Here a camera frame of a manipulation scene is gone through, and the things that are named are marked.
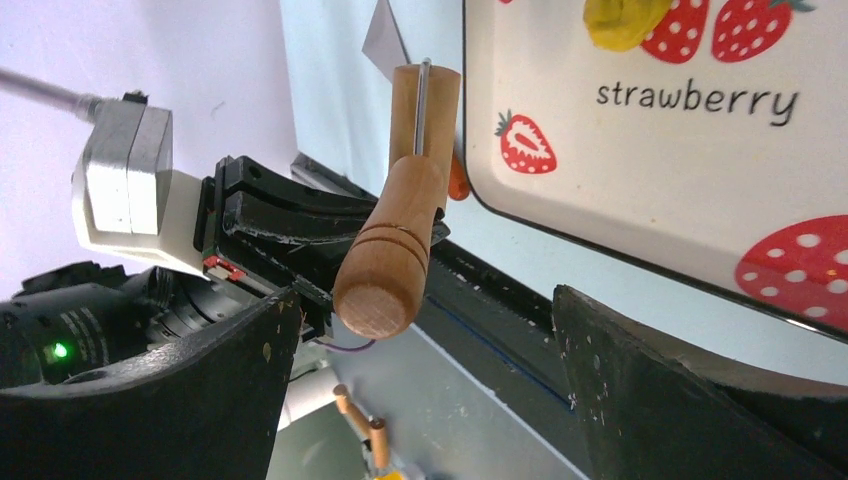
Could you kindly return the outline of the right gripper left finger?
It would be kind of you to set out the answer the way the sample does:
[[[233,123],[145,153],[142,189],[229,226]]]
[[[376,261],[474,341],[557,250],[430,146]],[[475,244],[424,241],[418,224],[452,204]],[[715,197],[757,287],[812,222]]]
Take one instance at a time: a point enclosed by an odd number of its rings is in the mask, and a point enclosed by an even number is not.
[[[300,338],[281,289],[142,355],[1,394],[5,479],[262,479]]]

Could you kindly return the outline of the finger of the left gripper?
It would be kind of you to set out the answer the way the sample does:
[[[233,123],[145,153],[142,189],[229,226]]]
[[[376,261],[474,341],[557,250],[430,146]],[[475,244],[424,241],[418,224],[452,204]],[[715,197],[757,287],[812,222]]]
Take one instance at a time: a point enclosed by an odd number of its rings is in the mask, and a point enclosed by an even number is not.
[[[247,156],[221,159],[216,165],[216,179],[222,182],[225,198],[239,192],[246,193],[289,211],[367,216],[376,206],[375,200],[339,195],[303,185]]]
[[[370,214],[289,211],[246,193],[218,191],[218,266],[229,279],[335,279],[409,261],[425,269],[442,228],[435,204],[418,194],[374,199]]]

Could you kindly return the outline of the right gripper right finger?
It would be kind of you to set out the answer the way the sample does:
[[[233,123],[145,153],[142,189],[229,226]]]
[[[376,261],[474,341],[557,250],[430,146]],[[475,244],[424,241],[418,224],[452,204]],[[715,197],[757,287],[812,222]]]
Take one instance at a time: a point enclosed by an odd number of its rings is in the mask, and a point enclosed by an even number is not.
[[[565,285],[552,323],[596,479],[843,479],[847,389],[748,365]]]

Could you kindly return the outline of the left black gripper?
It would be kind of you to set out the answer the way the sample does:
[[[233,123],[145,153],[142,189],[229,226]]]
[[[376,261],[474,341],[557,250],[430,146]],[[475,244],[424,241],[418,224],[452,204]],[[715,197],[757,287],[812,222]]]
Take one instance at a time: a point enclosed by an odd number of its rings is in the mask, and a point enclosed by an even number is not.
[[[1,303],[1,385],[60,384],[240,312],[218,284],[152,267],[92,261],[31,277]]]

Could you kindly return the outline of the strawberry print tray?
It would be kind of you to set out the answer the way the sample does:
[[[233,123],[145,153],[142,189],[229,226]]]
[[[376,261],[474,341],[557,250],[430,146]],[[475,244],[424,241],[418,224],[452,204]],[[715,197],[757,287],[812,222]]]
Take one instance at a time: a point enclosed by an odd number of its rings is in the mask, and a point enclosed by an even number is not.
[[[492,212],[847,337],[847,5],[675,1],[596,47],[580,1],[467,1],[466,171]]]

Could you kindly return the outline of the yellow dough piece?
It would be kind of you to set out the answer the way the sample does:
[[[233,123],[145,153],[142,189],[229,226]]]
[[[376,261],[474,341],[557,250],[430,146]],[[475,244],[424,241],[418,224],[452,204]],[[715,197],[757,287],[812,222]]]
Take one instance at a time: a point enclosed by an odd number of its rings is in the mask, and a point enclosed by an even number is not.
[[[586,0],[583,23],[596,47],[626,52],[646,39],[671,5],[672,0]]]

